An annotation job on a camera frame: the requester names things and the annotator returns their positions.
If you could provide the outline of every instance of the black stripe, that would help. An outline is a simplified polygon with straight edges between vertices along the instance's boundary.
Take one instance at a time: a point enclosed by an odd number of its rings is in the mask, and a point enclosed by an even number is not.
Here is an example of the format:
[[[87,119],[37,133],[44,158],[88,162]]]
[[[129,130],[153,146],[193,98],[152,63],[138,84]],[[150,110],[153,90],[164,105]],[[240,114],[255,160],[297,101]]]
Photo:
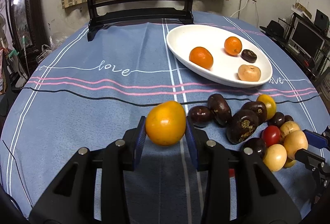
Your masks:
[[[133,105],[133,106],[137,106],[137,107],[153,107],[153,106],[157,106],[157,105],[160,104],[160,103],[137,104],[137,103],[129,102],[129,101],[126,101],[126,100],[123,100],[123,99],[120,99],[120,98],[115,98],[115,97],[98,97],[98,98],[87,97],[87,96],[84,96],[84,95],[81,95],[81,94],[78,94],[78,93],[75,93],[73,91],[66,90],[66,89],[60,89],[60,90],[37,90],[37,89],[34,89],[32,87],[23,87],[23,89],[31,89],[32,91],[46,92],[46,93],[68,92],[68,93],[71,93],[71,94],[76,95],[78,97],[85,98],[85,99],[91,99],[91,100],[111,99],[111,100],[117,100],[117,101],[120,101],[120,102],[123,102],[123,103],[127,103],[127,104],[130,104],[130,105]],[[290,103],[301,103],[301,102],[304,102],[304,101],[309,101],[309,100],[311,100],[313,98],[316,98],[316,97],[319,97],[319,95],[313,96],[311,98],[304,99],[304,100],[301,100],[301,101],[285,100],[285,101],[281,101],[281,102],[276,102],[276,104],[283,104],[283,103],[286,103],[286,102],[290,102]],[[225,100],[238,100],[238,101],[253,101],[253,100],[250,100],[249,98],[224,98],[224,99]],[[182,102],[181,105],[198,104],[198,103],[207,103],[207,100]]]

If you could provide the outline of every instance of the black hat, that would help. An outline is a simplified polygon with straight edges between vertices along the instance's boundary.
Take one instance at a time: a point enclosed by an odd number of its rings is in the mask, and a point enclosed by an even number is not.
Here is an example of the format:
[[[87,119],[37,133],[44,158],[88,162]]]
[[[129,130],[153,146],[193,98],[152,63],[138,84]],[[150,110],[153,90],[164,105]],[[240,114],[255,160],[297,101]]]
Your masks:
[[[269,22],[267,28],[260,26],[260,29],[262,29],[264,32],[266,32],[269,36],[278,38],[278,39],[283,39],[284,35],[284,28],[279,24],[278,22],[271,20]]]

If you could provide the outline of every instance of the plate rim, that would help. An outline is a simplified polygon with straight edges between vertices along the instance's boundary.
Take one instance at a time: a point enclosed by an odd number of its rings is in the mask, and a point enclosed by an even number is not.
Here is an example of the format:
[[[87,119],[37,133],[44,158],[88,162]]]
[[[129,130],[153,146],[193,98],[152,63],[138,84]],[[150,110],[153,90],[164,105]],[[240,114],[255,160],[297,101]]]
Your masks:
[[[267,79],[262,80],[262,81],[258,81],[258,82],[242,81],[242,80],[238,80],[238,79],[236,79],[235,81],[233,81],[233,80],[231,80],[231,79],[226,79],[226,78],[220,77],[220,76],[218,76],[218,75],[215,75],[215,74],[214,74],[213,72],[211,72],[210,70],[207,70],[207,69],[205,69],[205,68],[203,68],[203,67],[200,67],[200,66],[198,66],[197,64],[191,62],[190,60],[184,60],[182,57],[179,57],[179,58],[182,59],[183,61],[185,61],[185,62],[189,62],[189,64],[191,64],[194,68],[202,69],[202,71],[206,72],[209,76],[215,76],[216,78],[218,78],[218,79],[220,79],[220,80],[222,80],[222,81],[226,81],[226,82],[231,83],[231,84],[239,84],[239,85],[243,85],[243,86],[251,86],[251,87],[253,87],[253,86],[261,86],[261,85],[267,83],[267,82],[272,78],[272,76],[273,76],[273,67],[272,67],[272,64],[271,64],[269,58],[266,56],[266,54],[265,54],[261,49],[259,49],[259,48],[258,48],[255,44],[253,44],[252,42],[248,41],[248,40],[245,39],[244,37],[242,37],[242,36],[240,36],[240,35],[238,35],[238,34],[236,34],[236,33],[234,33],[234,32],[231,32],[231,31],[229,31],[229,30],[225,30],[225,29],[222,29],[222,28],[214,27],[214,26],[202,25],[202,24],[193,24],[193,25],[182,25],[182,26],[178,26],[178,27],[175,27],[175,28],[173,28],[172,30],[170,30],[170,31],[167,33],[167,35],[166,35],[166,44],[167,44],[168,48],[171,50],[171,52],[174,54],[174,56],[175,56],[176,58],[178,58],[177,56],[179,56],[179,55],[175,52],[175,50],[173,49],[173,47],[170,45],[170,43],[169,43],[169,41],[168,41],[168,37],[169,37],[170,33],[171,33],[172,31],[174,31],[175,29],[178,29],[178,28],[187,28],[187,27],[189,27],[189,26],[200,26],[200,27],[203,27],[203,28],[216,28],[216,29],[221,29],[221,30],[224,30],[224,31],[228,31],[228,32],[230,32],[230,33],[232,33],[232,34],[234,34],[234,35],[236,35],[236,36],[238,36],[238,37],[240,37],[240,38],[246,40],[247,42],[249,42],[250,44],[252,44],[254,47],[256,47],[256,48],[257,48],[257,49],[258,49],[258,50],[259,50],[259,51],[260,51],[260,52],[266,57],[266,59],[267,59],[267,61],[268,61],[268,64],[269,64],[269,66],[270,66],[270,68],[271,68],[271,73],[270,73],[270,76],[269,76]]]

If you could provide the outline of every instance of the dark purple fruit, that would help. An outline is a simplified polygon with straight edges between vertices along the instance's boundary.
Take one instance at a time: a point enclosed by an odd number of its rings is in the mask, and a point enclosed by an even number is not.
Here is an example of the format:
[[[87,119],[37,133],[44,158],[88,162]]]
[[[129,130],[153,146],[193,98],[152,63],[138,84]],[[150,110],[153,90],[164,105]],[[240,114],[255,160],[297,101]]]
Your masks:
[[[198,127],[207,126],[213,119],[211,110],[206,106],[195,106],[188,111],[192,123]]]
[[[259,118],[259,125],[264,123],[267,118],[267,108],[263,102],[260,101],[250,101],[246,102],[241,109],[250,109],[254,111]]]
[[[226,135],[232,144],[238,144],[248,139],[259,124],[257,114],[249,109],[241,109],[232,117],[227,126]]]
[[[244,143],[242,149],[244,148],[251,148],[254,152],[258,153],[261,159],[264,158],[267,151],[266,143],[261,138],[250,138]]]
[[[207,105],[212,111],[217,123],[226,126],[231,119],[231,109],[223,96],[220,94],[210,95],[207,99]]]
[[[244,49],[240,56],[242,57],[242,59],[249,63],[254,63],[257,60],[257,55],[253,51],[248,49]]]
[[[284,114],[277,111],[273,118],[268,121],[268,125],[274,125],[280,128],[284,124]]]
[[[284,122],[286,123],[286,122],[288,122],[288,121],[292,121],[292,122],[294,122],[293,118],[292,118],[290,115],[286,115],[286,116],[284,116]]]

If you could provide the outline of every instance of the blue gripper pad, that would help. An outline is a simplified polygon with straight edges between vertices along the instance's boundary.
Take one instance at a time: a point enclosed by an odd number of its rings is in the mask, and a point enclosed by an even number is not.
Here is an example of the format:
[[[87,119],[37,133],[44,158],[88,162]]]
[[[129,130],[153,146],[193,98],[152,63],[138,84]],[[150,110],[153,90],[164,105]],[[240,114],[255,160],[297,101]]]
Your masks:
[[[304,130],[303,132],[306,135],[309,145],[318,149],[326,148],[328,146],[328,140],[325,137],[309,130]]]
[[[186,131],[185,131],[185,137],[187,140],[187,145],[189,149],[189,154],[190,154],[190,159],[193,164],[193,166],[198,169],[198,153],[197,153],[197,147],[196,147],[196,141],[193,136],[193,128],[189,121],[188,118],[186,118]]]
[[[134,148],[134,156],[133,156],[133,167],[134,169],[139,165],[141,160],[141,155],[143,151],[143,146],[146,141],[146,118],[142,117],[137,131],[139,132],[137,135],[135,148]]]

